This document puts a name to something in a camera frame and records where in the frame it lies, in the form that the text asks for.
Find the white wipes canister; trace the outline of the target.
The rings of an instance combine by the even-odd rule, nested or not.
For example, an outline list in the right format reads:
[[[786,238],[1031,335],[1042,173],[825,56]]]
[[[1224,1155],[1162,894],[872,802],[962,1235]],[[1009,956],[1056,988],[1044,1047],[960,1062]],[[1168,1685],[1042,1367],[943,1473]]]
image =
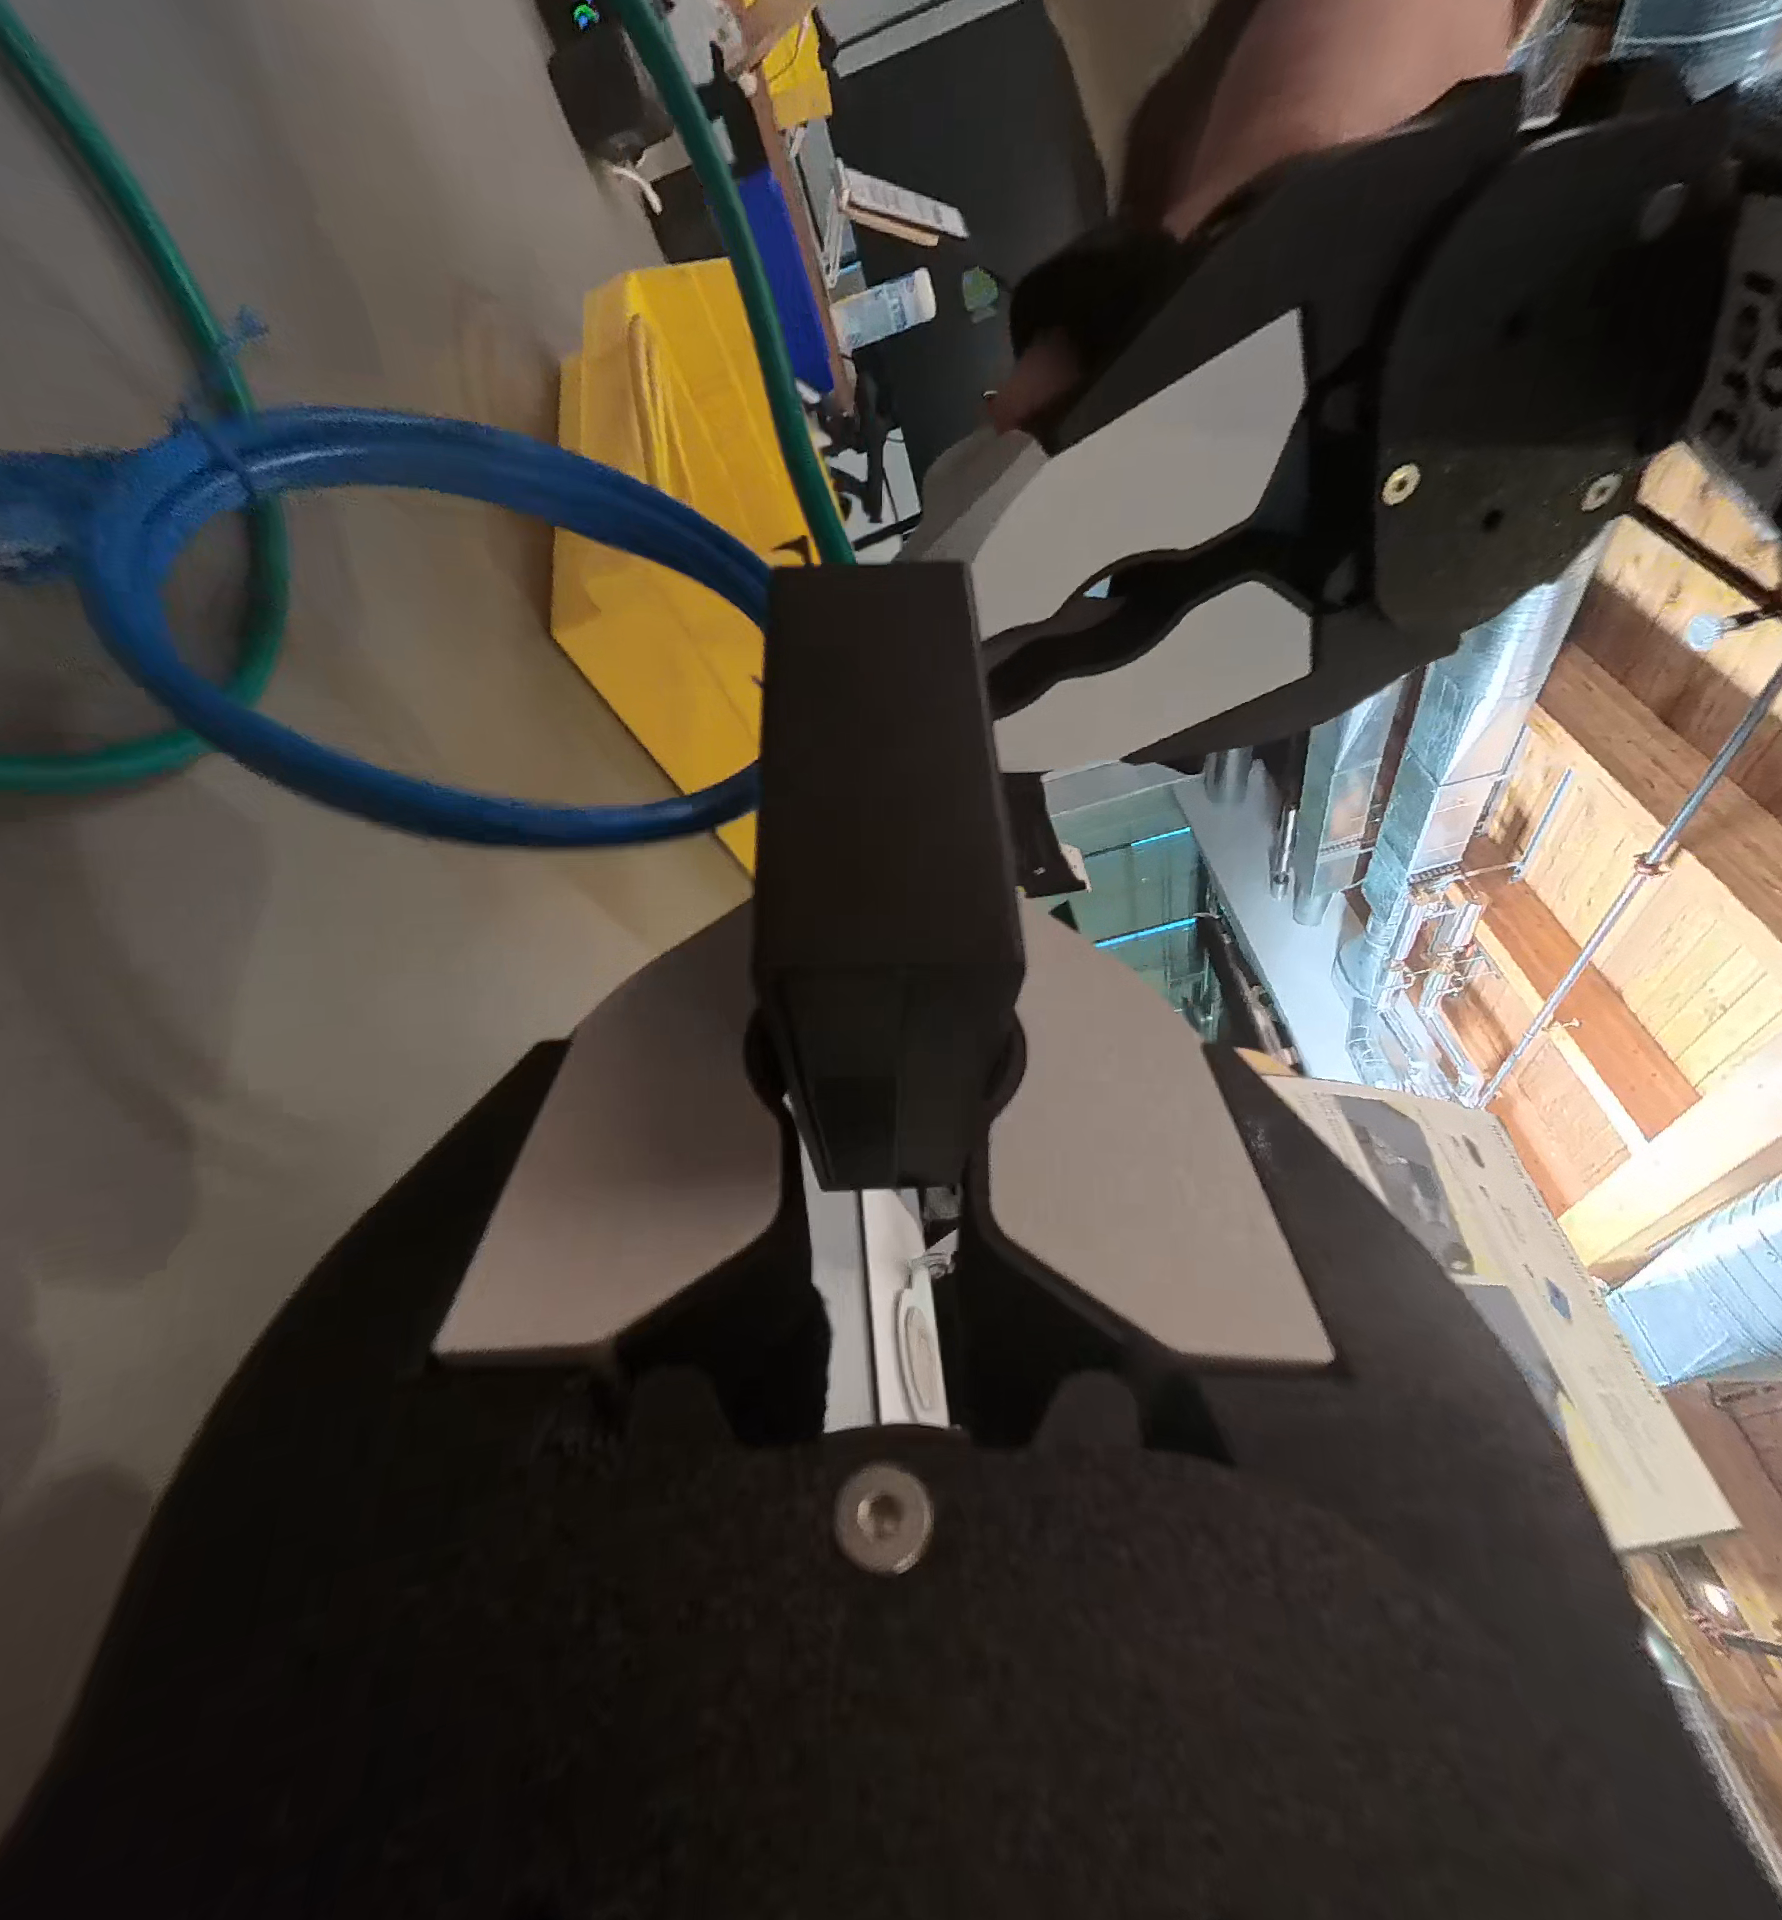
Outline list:
[[[834,301],[831,318],[848,357],[926,327],[936,318],[930,270],[920,266],[867,286]]]

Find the printed instruction sheet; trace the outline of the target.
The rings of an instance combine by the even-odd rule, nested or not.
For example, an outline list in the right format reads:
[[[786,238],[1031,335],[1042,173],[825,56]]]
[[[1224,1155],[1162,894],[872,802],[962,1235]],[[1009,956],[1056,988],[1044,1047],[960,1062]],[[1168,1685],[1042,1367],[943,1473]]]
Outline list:
[[[1742,1521],[1487,1111],[1278,1074],[1266,1083],[1431,1254],[1513,1357],[1619,1552]]]

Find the white stand base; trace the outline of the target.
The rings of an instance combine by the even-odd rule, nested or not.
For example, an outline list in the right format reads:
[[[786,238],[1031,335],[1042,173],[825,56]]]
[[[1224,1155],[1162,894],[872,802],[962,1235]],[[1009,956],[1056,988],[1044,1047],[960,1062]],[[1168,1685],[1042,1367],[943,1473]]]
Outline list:
[[[926,1241],[916,1191],[805,1193],[812,1273],[830,1352],[825,1431],[951,1427],[944,1341],[932,1285],[954,1253]]]

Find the ribbed silver duct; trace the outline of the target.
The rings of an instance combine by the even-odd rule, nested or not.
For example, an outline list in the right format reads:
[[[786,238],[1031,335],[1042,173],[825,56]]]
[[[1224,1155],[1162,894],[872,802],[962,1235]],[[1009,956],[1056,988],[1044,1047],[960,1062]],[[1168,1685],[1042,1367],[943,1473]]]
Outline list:
[[[1675,1235],[1605,1304],[1661,1388],[1782,1384],[1782,1174]]]

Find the blue plastic bin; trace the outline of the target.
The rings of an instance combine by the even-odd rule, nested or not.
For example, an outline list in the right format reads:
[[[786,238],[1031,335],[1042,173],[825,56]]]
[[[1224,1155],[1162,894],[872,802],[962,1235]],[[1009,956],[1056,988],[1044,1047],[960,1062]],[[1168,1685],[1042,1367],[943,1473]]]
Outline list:
[[[760,252],[775,306],[784,357],[797,384],[816,397],[836,392],[831,353],[824,333],[819,297],[805,266],[782,185],[766,161],[735,174],[735,189],[754,244]]]

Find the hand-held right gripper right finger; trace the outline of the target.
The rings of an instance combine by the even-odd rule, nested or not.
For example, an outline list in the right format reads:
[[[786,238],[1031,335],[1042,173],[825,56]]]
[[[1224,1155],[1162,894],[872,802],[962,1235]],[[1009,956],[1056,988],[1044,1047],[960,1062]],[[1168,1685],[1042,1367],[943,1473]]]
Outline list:
[[[1214,1392],[1331,1384],[1337,1346],[1200,1032],[1022,914],[1022,1066],[960,1211],[960,1425],[1017,1447],[1104,1380],[1162,1449],[1224,1449]]]

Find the white document stand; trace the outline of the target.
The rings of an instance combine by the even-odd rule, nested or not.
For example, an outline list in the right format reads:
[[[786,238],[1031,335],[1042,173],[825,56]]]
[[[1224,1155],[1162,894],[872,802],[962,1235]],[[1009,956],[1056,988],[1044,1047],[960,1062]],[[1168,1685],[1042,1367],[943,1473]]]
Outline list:
[[[834,190],[837,214],[854,227],[869,227],[918,249],[969,241],[969,224],[959,207],[897,186],[843,159],[836,164]]]

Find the black ethernet switch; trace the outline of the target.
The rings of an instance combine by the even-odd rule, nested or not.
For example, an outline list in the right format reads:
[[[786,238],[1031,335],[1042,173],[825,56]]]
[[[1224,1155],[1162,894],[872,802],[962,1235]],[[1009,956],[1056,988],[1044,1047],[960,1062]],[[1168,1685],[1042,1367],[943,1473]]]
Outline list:
[[[754,984],[813,1174],[956,1185],[1025,979],[969,569],[778,573],[761,686]]]

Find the large silver air duct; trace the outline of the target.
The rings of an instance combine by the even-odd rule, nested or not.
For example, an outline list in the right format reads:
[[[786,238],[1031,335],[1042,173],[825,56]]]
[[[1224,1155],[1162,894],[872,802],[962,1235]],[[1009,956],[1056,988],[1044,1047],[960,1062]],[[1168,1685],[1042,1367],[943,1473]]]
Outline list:
[[[1461,862],[1511,769],[1591,567],[1580,559],[1529,589],[1429,665],[1362,883],[1368,921],[1338,952],[1357,995],[1371,995],[1414,942],[1405,927],[1413,884]]]

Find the person's left hand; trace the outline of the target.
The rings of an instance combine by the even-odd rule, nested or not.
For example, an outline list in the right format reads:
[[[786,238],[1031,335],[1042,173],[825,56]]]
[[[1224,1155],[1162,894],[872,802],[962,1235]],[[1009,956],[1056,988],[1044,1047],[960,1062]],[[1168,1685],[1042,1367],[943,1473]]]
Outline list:
[[[1287,161],[1506,72],[1525,2],[1048,2],[1106,220],[1014,290],[998,430],[1042,433],[1128,338],[1187,241]]]

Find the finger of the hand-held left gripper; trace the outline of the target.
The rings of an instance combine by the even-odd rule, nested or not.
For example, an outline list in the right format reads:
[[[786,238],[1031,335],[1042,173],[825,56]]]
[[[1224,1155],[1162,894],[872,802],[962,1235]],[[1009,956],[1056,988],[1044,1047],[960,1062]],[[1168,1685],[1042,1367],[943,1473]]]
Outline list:
[[[1306,394],[1285,312],[1061,452],[984,424],[929,469],[914,556],[969,569],[984,636],[1046,622],[1122,563],[1251,518]]]
[[[1261,580],[1154,617],[1077,595],[992,651],[1005,771],[1129,761],[1167,740],[1300,681],[1312,615]]]

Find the yellow plastic bin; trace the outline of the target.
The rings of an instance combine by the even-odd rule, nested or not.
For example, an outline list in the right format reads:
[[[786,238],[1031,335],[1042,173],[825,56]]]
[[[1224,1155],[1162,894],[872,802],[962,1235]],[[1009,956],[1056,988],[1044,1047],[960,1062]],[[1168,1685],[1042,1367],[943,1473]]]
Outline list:
[[[559,440],[696,510],[770,567],[816,563],[758,351],[719,256],[616,275],[583,303],[561,370]],[[684,792],[760,750],[760,628],[660,564],[561,530],[548,632]]]
[[[830,56],[816,2],[750,2],[739,21],[742,70],[764,82],[782,132],[834,111]]]

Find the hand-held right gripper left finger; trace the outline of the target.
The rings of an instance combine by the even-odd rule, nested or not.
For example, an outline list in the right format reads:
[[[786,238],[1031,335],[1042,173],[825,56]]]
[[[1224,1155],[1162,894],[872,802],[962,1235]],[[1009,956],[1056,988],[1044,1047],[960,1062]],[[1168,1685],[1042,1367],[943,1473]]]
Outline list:
[[[707,1378],[747,1444],[816,1437],[800,1147],[751,1067],[754,909],[572,1032],[433,1341],[450,1365]]]

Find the black television screen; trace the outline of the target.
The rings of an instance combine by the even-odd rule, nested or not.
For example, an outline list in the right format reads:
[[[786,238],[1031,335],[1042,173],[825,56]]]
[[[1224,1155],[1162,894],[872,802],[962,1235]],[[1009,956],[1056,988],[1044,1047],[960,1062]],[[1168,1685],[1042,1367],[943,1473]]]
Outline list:
[[[912,482],[987,419],[1022,276],[1104,217],[1102,170],[1044,4],[830,2],[830,135],[850,170],[959,210],[923,249],[856,230],[864,284],[923,268],[932,321],[864,351]]]

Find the small black box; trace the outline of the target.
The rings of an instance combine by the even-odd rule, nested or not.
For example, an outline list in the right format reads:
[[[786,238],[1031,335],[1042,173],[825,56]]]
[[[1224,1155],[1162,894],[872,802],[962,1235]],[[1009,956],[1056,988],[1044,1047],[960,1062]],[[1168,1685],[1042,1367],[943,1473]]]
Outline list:
[[[603,17],[552,44],[547,75],[576,143],[590,158],[633,167],[673,134],[638,52],[623,26]]]

